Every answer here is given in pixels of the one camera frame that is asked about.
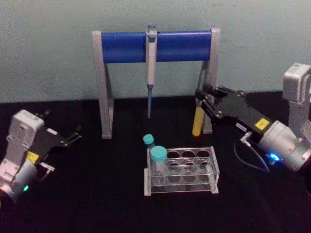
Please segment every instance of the silver frame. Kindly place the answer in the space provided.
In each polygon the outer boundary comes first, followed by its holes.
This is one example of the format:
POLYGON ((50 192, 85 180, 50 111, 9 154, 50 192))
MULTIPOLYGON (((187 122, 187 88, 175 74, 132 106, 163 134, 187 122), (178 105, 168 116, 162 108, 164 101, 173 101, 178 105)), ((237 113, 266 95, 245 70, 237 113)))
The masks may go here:
MULTIPOLYGON (((211 29, 211 44, 208 64, 204 61, 202 63, 201 71, 204 71, 204 82, 209 82, 213 87, 217 84, 218 71, 218 54, 220 44, 220 29, 211 29)), ((93 49, 94 49, 94 69, 97 77, 98 101, 101 113, 102 122, 102 138, 112 138, 112 121, 114 100, 112 96, 111 83, 107 64, 104 63, 104 53, 102 45, 102 32, 92 31, 93 49)), ((209 117, 205 114, 203 133, 212 133, 212 125, 209 117)))
POLYGON ((102 121, 102 138, 112 138, 114 101, 107 64, 104 63, 102 32, 92 31, 94 69, 97 77, 98 101, 102 121))

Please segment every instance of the blue led light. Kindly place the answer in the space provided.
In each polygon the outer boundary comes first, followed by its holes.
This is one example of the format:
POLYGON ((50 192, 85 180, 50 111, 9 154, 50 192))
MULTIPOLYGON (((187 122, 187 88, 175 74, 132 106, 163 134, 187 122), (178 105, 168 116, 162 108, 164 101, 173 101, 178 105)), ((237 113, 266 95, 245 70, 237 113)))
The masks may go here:
POLYGON ((275 161, 279 161, 280 160, 280 158, 276 154, 274 154, 274 153, 270 154, 270 158, 272 158, 275 161))

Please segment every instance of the cable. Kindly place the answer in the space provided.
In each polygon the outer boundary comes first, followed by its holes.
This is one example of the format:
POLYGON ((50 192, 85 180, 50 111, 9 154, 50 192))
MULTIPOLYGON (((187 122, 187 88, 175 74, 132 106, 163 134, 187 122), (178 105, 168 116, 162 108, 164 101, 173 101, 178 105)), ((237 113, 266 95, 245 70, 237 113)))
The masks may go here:
POLYGON ((263 171, 263 172, 270 172, 266 162, 263 160, 263 158, 258 154, 257 151, 255 151, 254 148, 252 148, 252 146, 248 146, 253 153, 255 153, 255 155, 260 159, 260 161, 262 162, 262 164, 264 165, 265 169, 261 168, 261 167, 258 167, 258 166, 255 166, 255 165, 252 165, 252 164, 249 164, 247 162, 245 162, 243 159, 241 159, 239 156, 238 156, 238 153, 237 153, 237 142, 234 143, 234 146, 233 146, 233 151, 234 151, 234 155, 238 158, 238 160, 240 162, 242 162, 243 164, 247 165, 247 166, 250 166, 252 168, 255 168, 255 169, 258 169, 260 171, 263 171))

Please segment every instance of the black tabletop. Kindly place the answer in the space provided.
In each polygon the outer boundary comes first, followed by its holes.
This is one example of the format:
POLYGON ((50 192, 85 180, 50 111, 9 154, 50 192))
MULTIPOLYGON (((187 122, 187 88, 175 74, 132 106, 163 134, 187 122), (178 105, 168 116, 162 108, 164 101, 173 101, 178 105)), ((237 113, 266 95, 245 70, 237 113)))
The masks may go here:
MULTIPOLYGON (((247 100, 271 119, 288 123, 288 103, 280 92, 251 93, 247 100)), ((0 104, 0 158, 12 115, 21 109, 51 109, 46 126, 68 136, 81 124, 83 139, 50 153, 46 162, 55 171, 0 213, 1 232, 310 232, 311 197, 303 178, 279 164, 269 174, 241 164, 233 144, 242 134, 230 125, 193 137, 193 97, 154 98, 150 120, 146 99, 115 100, 111 140, 101 139, 96 100, 0 104), (214 146, 219 194, 145 197, 146 133, 166 148, 214 146)), ((251 152, 243 154, 257 162, 251 152)))

